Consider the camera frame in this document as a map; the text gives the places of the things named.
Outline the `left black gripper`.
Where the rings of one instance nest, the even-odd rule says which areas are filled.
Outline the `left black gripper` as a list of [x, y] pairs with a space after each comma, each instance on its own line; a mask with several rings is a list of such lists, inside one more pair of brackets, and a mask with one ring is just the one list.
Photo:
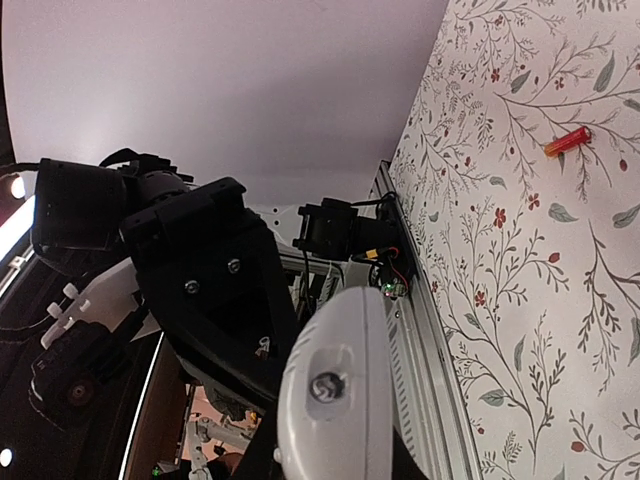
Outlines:
[[175, 353], [251, 403], [278, 397], [298, 319], [272, 231], [224, 177], [122, 224], [136, 280]]

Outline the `white remote control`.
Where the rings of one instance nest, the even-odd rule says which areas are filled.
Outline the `white remote control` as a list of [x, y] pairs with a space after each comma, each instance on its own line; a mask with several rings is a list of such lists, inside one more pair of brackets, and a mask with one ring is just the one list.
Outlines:
[[348, 288], [307, 322], [284, 370], [275, 457], [285, 478], [390, 478], [392, 413], [383, 297]]

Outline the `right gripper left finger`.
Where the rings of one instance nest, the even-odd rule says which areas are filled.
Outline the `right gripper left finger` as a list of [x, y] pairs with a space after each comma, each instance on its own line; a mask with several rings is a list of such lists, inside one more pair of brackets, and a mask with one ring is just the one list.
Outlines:
[[274, 460], [277, 447], [277, 404], [265, 412], [253, 439], [234, 472], [236, 480], [283, 480], [281, 465]]

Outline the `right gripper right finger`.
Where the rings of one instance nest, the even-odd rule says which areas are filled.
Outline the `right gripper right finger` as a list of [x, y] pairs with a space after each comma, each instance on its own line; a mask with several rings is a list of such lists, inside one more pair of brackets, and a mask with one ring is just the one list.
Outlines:
[[393, 430], [392, 480], [425, 480], [425, 475], [409, 453], [400, 433]]

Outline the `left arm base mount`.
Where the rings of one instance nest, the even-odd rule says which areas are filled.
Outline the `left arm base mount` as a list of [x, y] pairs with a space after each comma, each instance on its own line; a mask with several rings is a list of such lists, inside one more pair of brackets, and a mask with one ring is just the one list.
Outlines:
[[298, 214], [296, 249], [323, 260], [367, 265], [369, 285], [390, 299], [410, 293], [417, 264], [396, 193], [354, 203], [325, 198], [319, 205], [300, 207]]

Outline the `red orange battery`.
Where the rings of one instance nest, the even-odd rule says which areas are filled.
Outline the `red orange battery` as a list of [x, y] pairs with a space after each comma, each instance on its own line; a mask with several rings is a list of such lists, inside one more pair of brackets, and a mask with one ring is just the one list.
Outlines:
[[592, 133], [586, 126], [573, 130], [566, 135], [553, 140], [544, 146], [544, 154], [554, 158], [564, 154], [574, 148], [588, 144], [591, 141]]

